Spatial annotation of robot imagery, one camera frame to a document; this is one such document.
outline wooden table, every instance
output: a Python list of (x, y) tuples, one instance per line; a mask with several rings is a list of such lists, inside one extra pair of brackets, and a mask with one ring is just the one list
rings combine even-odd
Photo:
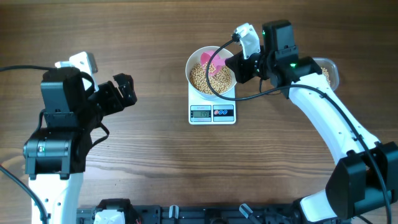
[[(121, 72), (134, 78), (138, 102), (105, 117), (111, 135), (88, 154), (80, 206), (103, 198), (163, 206), (289, 203), (324, 189), (335, 166), (307, 117), (278, 95), (237, 103), (235, 125), (191, 126), (185, 63), (196, 49), (228, 41), (244, 22), (259, 31), (263, 22), (289, 19), (302, 56), (337, 64), (336, 94), (359, 122), (383, 142), (398, 141), (398, 4), (343, 2), (2, 5), (0, 66), (52, 66), (88, 51), (98, 83)], [(44, 108), (42, 74), (0, 74), (0, 162), (24, 182), (22, 147)], [(236, 86), (237, 96), (257, 91), (258, 79)], [(30, 198), (0, 176), (0, 223), (29, 223)], [(392, 208), (398, 222), (398, 206)], [(366, 216), (386, 222), (383, 208)]]

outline digital kitchen scale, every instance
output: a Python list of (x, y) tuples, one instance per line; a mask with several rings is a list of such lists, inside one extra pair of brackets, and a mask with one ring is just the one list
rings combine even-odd
[[(235, 98), (235, 88), (225, 93), (226, 97)], [(190, 124), (234, 124), (236, 122), (235, 101), (215, 98), (203, 99), (194, 87), (188, 84), (188, 120)]]

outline pink scoop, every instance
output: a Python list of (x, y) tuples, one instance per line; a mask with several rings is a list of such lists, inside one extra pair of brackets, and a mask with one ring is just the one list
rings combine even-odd
[[(202, 55), (200, 56), (200, 64), (201, 64), (202, 68), (206, 62), (209, 62), (209, 60), (213, 54), (214, 54), (213, 50), (209, 50), (209, 51), (202, 53)], [(209, 72), (209, 76), (213, 77), (223, 68), (223, 66), (225, 66), (225, 58), (221, 59), (220, 56), (217, 54), (213, 58), (211, 63), (216, 67), (215, 72)]]

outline black cable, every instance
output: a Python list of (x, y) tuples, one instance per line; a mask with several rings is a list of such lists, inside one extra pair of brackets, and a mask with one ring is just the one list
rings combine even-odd
[(43, 66), (36, 66), (36, 65), (12, 65), (6, 67), (0, 67), (0, 72), (14, 70), (14, 69), (38, 69), (38, 70), (56, 70), (57, 68), (52, 67), (43, 67)]
[(92, 146), (92, 147), (94, 147), (94, 146), (96, 146), (97, 144), (99, 144), (99, 143), (105, 141), (105, 140), (109, 137), (109, 130), (105, 127), (105, 125), (101, 122), (101, 123), (99, 124), (99, 126), (100, 126), (100, 128), (101, 128), (102, 130), (104, 130), (104, 132), (106, 133), (106, 135), (103, 136), (103, 137), (101, 137), (101, 138), (99, 138), (99, 139), (97, 139), (97, 140), (93, 143), (93, 146)]
[(357, 217), (359, 219), (361, 219), (363, 222), (365, 222), (366, 224), (373, 224), (367, 218), (363, 217), (362, 215), (357, 215)]
[(14, 176), (14, 174), (10, 173), (6, 168), (4, 168), (0, 164), (0, 170), (3, 172), (6, 176), (8, 176), (11, 180), (13, 180), (18, 186), (20, 186), (25, 192), (33, 199), (35, 204), (37, 205), (37, 208), (39, 208), (40, 211), (40, 220), (42, 221), (43, 224), (47, 224), (47, 212), (45, 211), (45, 207), (43, 206), (42, 202), (38, 198), (38, 196), (24, 183), (22, 183), (21, 180), (18, 179), (18, 177)]
[(376, 172), (377, 178), (379, 180), (380, 186), (381, 186), (381, 190), (383, 192), (383, 196), (384, 196), (384, 203), (386, 206), (386, 214), (387, 214), (387, 224), (391, 224), (392, 223), (392, 215), (391, 215), (391, 206), (390, 206), (390, 200), (387, 194), (387, 189), (386, 189), (386, 184), (384, 183), (384, 179), (381, 175), (380, 169), (378, 167), (378, 165), (376, 164), (376, 161), (373, 158), (373, 155), (370, 153), (369, 148), (367, 147), (367, 145), (365, 144), (365, 142), (362, 139), (362, 135), (360, 135), (358, 133), (358, 131), (356, 130), (356, 128), (354, 127), (354, 125), (352, 124), (352, 122), (348, 119), (347, 115), (344, 113), (344, 111), (337, 105), (336, 102), (334, 102), (326, 93), (312, 87), (312, 86), (307, 86), (307, 85), (300, 85), (300, 84), (294, 84), (294, 85), (290, 85), (290, 86), (280, 86), (280, 87), (276, 87), (273, 88), (271, 90), (267, 90), (264, 91), (262, 93), (258, 93), (252, 96), (247, 96), (247, 97), (242, 97), (242, 98), (229, 98), (229, 97), (225, 97), (221, 94), (218, 94), (213, 87), (211, 87), (210, 85), (210, 80), (209, 80), (209, 67), (211, 64), (211, 61), (214, 59), (214, 57), (218, 54), (218, 52), (220, 52), (223, 48), (227, 47), (229, 44), (231, 44), (232, 42), (234, 42), (234, 40), (230, 40), (227, 43), (225, 43), (224, 45), (222, 45), (219, 49), (217, 49), (214, 54), (210, 57), (209, 62), (207, 63), (207, 67), (206, 67), (206, 82), (207, 85), (209, 86), (210, 90), (218, 97), (220, 97), (221, 99), (224, 100), (231, 100), (231, 101), (243, 101), (243, 100), (250, 100), (259, 96), (264, 96), (264, 95), (268, 95), (272, 92), (275, 92), (277, 90), (286, 90), (286, 89), (290, 89), (290, 88), (305, 88), (308, 90), (312, 90), (318, 94), (320, 94), (320, 96), (322, 98), (325, 98), (326, 100), (329, 101), (329, 103), (331, 103), (336, 110), (340, 113), (341, 117), (343, 117), (343, 119), (346, 121), (347, 125), (349, 126), (349, 128), (351, 128), (351, 130), (353, 131), (355, 138), (359, 141), (359, 143), (362, 145), (364, 151), (366, 152), (367, 156), (369, 157), (369, 160), (371, 161), (371, 168), (372, 170), (374, 170)]
[(45, 109), (42, 109), (39, 114), (39, 123), (37, 124), (37, 128), (35, 132), (40, 131), (40, 128), (42, 128), (42, 123), (43, 123), (43, 114), (44, 114)]
[[(260, 93), (262, 93), (262, 90), (261, 90), (261, 88), (262, 88), (262, 83), (263, 83), (263, 79), (262, 78), (260, 78), (260, 85), (259, 85), (259, 91), (260, 91)], [(278, 92), (278, 93), (274, 93), (274, 94), (268, 94), (268, 96), (275, 96), (275, 95), (279, 95), (279, 94), (281, 94), (282, 92), (280, 91), (280, 92)]]

